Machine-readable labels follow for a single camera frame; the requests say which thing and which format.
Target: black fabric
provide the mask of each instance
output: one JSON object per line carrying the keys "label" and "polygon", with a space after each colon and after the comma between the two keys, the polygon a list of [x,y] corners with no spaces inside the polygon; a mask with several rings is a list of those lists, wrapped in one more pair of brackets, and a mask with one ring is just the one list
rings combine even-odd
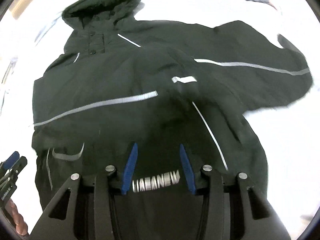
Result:
{"label": "black fabric", "polygon": [[[243,113],[296,101],[307,93],[312,77],[310,73],[290,75],[198,63],[195,59],[287,71],[308,69],[303,55],[277,48],[241,21],[213,29],[174,21],[136,21],[133,10],[140,1],[80,0],[63,12],[64,21],[74,31],[65,53],[34,83],[35,123],[99,101],[152,91],[157,91],[157,96],[92,108],[35,126],[36,186],[44,209],[75,172],[92,175],[111,164],[122,172],[130,146],[137,143],[134,181],[173,171],[179,171],[180,180],[139,193],[131,186],[126,196],[116,199],[119,223],[128,234],[130,226],[124,225],[128,220],[123,209],[133,221],[134,236],[126,239],[195,239],[202,199],[188,191],[179,145],[185,146],[194,171],[204,164],[234,175],[243,171],[266,195],[266,155]],[[193,76],[197,82],[174,83],[175,76]],[[193,102],[217,139],[228,171]],[[53,149],[65,155],[78,154],[83,143],[83,153],[76,161],[52,154]]]}
{"label": "black fabric", "polygon": [[300,50],[298,50],[298,48],[296,46],[294,46],[290,41],[288,41],[281,34],[278,34],[278,42],[282,47],[287,48],[287,49],[291,49],[291,50],[293,50],[295,52],[298,52],[301,55],[303,55],[302,52]]}

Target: reflective piping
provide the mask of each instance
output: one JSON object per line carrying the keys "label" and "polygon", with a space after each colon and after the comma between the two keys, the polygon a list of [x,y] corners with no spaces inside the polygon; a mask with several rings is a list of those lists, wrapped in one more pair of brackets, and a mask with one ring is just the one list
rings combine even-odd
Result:
{"label": "reflective piping", "polygon": [[197,82],[197,80],[193,76],[188,76],[188,77],[184,77],[184,78],[173,77],[171,80],[173,83],[176,83],[178,81],[182,82],[182,83]]}
{"label": "reflective piping", "polygon": [[62,154],[62,153],[55,153],[55,152],[54,152],[54,149],[53,149],[53,150],[52,150],[52,156],[53,156],[55,159],[60,159],[60,160],[68,161],[68,162],[73,162],[73,161],[78,160],[78,159],[81,157],[82,152],[83,152],[83,149],[84,149],[84,143],[83,143],[83,145],[82,145],[81,151],[80,151],[78,154],[74,154],[74,155],[67,155],[67,154]]}
{"label": "reflective piping", "polygon": [[100,101],[100,102],[96,102],[96,103],[92,103],[86,106],[81,106],[69,111],[66,111],[62,114],[59,114],[47,121],[44,122],[40,122],[40,123],[35,123],[34,126],[40,126],[40,125],[44,125],[46,123],[52,122],[54,120],[57,120],[59,118],[62,118],[64,116],[67,116],[69,114],[75,114],[78,112],[82,112],[91,108],[96,108],[96,107],[100,107],[100,106],[109,106],[109,105],[116,105],[116,104],[123,104],[123,103],[130,103],[130,102],[136,102],[136,101],[142,101],[142,100],[146,100],[149,98],[154,98],[158,95],[157,91],[152,91],[146,94],[142,94],[142,95],[138,95],[138,96],[132,96],[132,97],[126,97],[126,98],[116,98],[116,99],[110,99],[110,100],[106,100],[106,101]]}
{"label": "reflective piping", "polygon": [[141,48],[141,46],[139,46],[137,43],[134,43],[133,41],[130,41],[129,39],[127,39],[126,37],[120,35],[119,33],[118,33],[118,36],[121,37],[121,38],[123,38],[123,39],[125,39],[126,41],[129,41],[129,42],[132,43],[133,45],[136,45],[137,47]]}
{"label": "reflective piping", "polygon": [[48,177],[49,177],[49,183],[50,183],[50,187],[51,187],[51,190],[52,190],[52,181],[51,181],[51,175],[50,175],[50,168],[49,168],[49,163],[48,163],[48,156],[49,156],[49,151],[50,151],[50,148],[48,150],[48,153],[47,153],[47,172],[48,172]]}
{"label": "reflective piping", "polygon": [[196,104],[195,104],[194,102],[192,102],[192,104],[195,106],[195,108],[196,108],[196,110],[198,111],[199,115],[201,116],[201,118],[202,118],[202,120],[203,120],[203,122],[204,122],[205,126],[207,127],[207,129],[208,129],[208,131],[209,131],[209,133],[210,133],[210,135],[211,135],[212,139],[214,140],[214,143],[216,144],[216,146],[217,146],[217,148],[218,148],[218,150],[219,150],[219,152],[220,152],[220,156],[221,156],[221,159],[222,159],[222,161],[223,161],[224,167],[225,167],[225,168],[226,168],[226,170],[228,171],[228,167],[227,167],[227,164],[226,164],[226,160],[225,160],[225,159],[224,159],[224,157],[223,157],[222,151],[221,151],[221,149],[220,149],[220,146],[219,146],[219,144],[218,144],[218,142],[217,142],[216,138],[214,137],[214,135],[213,135],[212,131],[210,130],[210,128],[209,128],[209,126],[208,126],[207,122],[205,121],[204,117],[203,117],[203,116],[202,116],[202,114],[200,113],[200,111],[199,111],[198,107],[196,106]]}
{"label": "reflective piping", "polygon": [[216,61],[213,61],[213,60],[202,59],[202,58],[195,58],[195,61],[199,62],[199,63],[212,63],[212,64],[216,64],[216,65],[223,66],[223,67],[245,66],[245,67],[260,68],[260,69],[265,69],[265,70],[269,70],[269,71],[285,73],[285,74],[289,74],[289,75],[292,75],[292,76],[304,75],[304,74],[310,72],[310,69],[308,69],[308,68],[305,68],[305,69],[300,70],[300,71],[288,71],[288,70],[284,70],[284,69],[265,67],[265,66],[261,66],[261,65],[257,65],[257,64],[251,64],[251,63],[245,63],[245,62],[216,62]]}
{"label": "reflective piping", "polygon": [[75,63],[77,61],[77,59],[79,58],[79,55],[80,55],[80,52],[78,52],[77,57],[73,63]]}

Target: white backdrop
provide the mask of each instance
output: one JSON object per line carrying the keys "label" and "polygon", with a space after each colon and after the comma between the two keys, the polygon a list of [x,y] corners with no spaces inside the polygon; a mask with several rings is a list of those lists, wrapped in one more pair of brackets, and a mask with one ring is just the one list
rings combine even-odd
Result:
{"label": "white backdrop", "polygon": [[[36,153],[33,133],[33,81],[60,54],[72,29],[61,19],[35,47],[40,29],[56,13],[77,0],[33,0],[18,21],[7,12],[0,22],[0,56],[19,55],[9,78],[0,117],[0,161],[15,150],[28,159],[12,196],[31,232],[42,210],[35,187]],[[285,108],[246,113],[265,149],[269,164],[268,200],[292,235],[301,227],[300,215],[314,214],[320,202],[320,24],[305,0],[279,0],[281,17],[272,7],[244,0],[142,0],[137,20],[176,20],[215,27],[242,20],[274,45],[281,33],[306,56],[315,86],[298,102]]]}

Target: metal screw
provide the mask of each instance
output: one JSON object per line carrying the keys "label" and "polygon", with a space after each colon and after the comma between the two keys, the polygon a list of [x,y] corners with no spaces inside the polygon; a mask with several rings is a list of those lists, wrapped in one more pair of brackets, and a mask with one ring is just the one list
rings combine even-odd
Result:
{"label": "metal screw", "polygon": [[248,177],[248,175],[245,174],[244,172],[240,172],[240,173],[239,173],[239,178],[241,178],[241,179],[246,179],[247,177]]}
{"label": "metal screw", "polygon": [[115,166],[113,166],[113,165],[108,165],[107,167],[106,167],[106,171],[107,172],[112,172],[112,171],[114,171],[115,170]]}
{"label": "metal screw", "polygon": [[76,180],[76,179],[79,179],[80,175],[78,173],[74,173],[71,175],[71,179],[72,180]]}
{"label": "metal screw", "polygon": [[212,167],[210,165],[203,165],[202,169],[204,171],[212,171]]}

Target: jacket hood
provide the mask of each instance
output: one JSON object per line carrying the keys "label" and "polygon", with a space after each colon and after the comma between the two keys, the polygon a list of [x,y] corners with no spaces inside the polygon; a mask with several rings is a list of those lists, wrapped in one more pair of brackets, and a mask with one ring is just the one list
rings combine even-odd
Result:
{"label": "jacket hood", "polygon": [[62,13],[66,24],[74,30],[84,29],[94,21],[107,20],[111,26],[123,18],[133,16],[141,0],[79,0]]}

